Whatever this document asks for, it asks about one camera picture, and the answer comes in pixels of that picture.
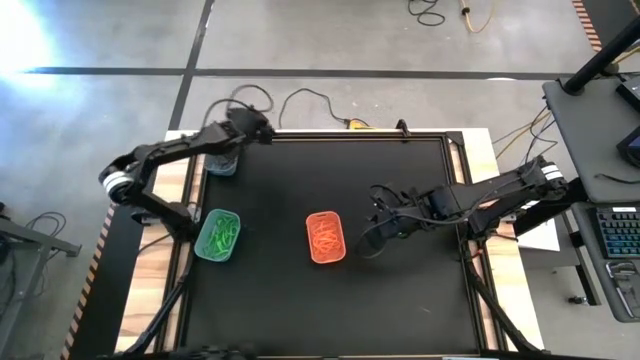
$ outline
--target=keyboard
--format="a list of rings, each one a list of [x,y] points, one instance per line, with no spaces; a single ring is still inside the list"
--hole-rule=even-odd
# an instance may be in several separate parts
[[[640,211],[632,207],[596,208],[596,236],[605,258],[640,259]]]

